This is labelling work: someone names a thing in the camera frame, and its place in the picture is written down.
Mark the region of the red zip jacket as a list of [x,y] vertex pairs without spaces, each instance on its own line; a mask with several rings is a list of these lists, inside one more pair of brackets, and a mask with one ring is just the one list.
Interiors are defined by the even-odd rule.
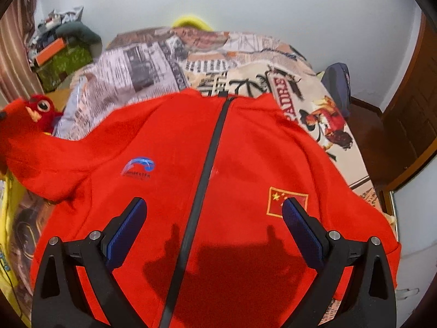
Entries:
[[282,219],[291,196],[328,230],[379,237],[398,271],[387,219],[271,95],[185,90],[115,110],[78,141],[22,130],[4,155],[22,185],[55,205],[32,279],[51,237],[82,238],[133,198],[146,201],[115,277],[150,327],[278,327],[315,278]]

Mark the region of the yellow blanket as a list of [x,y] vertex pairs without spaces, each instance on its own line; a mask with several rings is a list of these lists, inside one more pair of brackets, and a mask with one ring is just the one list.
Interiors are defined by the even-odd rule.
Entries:
[[1,293],[26,327],[31,326],[29,274],[39,239],[35,220],[40,203],[12,173],[1,176]]

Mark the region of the brown wooden door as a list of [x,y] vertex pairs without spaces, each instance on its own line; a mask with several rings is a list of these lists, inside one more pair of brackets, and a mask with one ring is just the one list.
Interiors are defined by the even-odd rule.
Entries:
[[436,140],[436,31],[425,17],[407,72],[382,113],[382,124],[388,150],[377,187],[392,182]]

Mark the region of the red plush bird toy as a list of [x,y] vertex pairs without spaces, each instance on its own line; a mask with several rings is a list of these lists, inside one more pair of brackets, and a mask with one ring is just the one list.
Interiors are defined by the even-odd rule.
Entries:
[[47,96],[35,94],[29,100],[19,98],[1,110],[1,176],[7,172],[4,152],[7,140],[22,130],[52,134],[63,112]]

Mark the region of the striped brown curtain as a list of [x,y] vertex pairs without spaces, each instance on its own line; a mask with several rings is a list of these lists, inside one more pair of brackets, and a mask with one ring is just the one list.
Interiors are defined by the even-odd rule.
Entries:
[[36,2],[37,0],[12,0],[1,17],[2,104],[43,93],[27,57],[27,43],[35,32]]

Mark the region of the blue backpack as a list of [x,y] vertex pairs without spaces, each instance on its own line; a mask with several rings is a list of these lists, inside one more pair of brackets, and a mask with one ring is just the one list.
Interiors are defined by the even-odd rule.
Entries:
[[331,98],[345,119],[350,116],[351,88],[349,69],[345,63],[330,65],[321,78]]

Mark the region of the green patterned storage box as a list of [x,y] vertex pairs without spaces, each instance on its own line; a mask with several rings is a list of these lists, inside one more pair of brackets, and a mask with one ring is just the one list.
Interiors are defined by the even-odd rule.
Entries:
[[56,53],[35,72],[41,82],[43,91],[54,91],[69,75],[93,61],[90,48],[81,42],[67,45]]

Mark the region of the newspaper print bed quilt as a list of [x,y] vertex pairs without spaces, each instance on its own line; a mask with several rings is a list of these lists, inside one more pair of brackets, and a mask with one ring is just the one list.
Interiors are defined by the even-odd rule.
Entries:
[[324,149],[350,189],[379,207],[356,140],[327,89],[296,49],[271,36],[152,28],[117,35],[92,64],[78,70],[54,135],[85,137],[113,110],[177,93],[270,94],[284,115]]

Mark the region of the orange shoe box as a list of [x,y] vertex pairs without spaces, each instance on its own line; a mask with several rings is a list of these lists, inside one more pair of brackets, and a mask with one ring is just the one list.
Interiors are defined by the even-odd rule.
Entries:
[[66,48],[67,43],[63,38],[58,38],[46,48],[41,50],[34,58],[34,63],[37,66],[42,66],[45,62],[51,59],[56,53]]

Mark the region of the dark green cushion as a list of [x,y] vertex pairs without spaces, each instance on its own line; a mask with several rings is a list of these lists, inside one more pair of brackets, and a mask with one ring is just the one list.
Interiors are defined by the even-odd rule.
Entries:
[[102,53],[103,44],[100,35],[93,32],[80,21],[67,22],[60,25],[55,29],[55,34],[58,38],[75,38],[85,43],[90,48],[91,55],[94,58]]

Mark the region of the yellow foam headboard arch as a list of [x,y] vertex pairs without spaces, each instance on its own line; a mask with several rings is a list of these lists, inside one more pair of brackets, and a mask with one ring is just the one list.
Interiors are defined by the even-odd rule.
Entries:
[[183,15],[178,17],[173,23],[172,28],[195,28],[197,30],[203,31],[212,31],[212,27],[210,27],[207,22],[200,19],[195,15]]

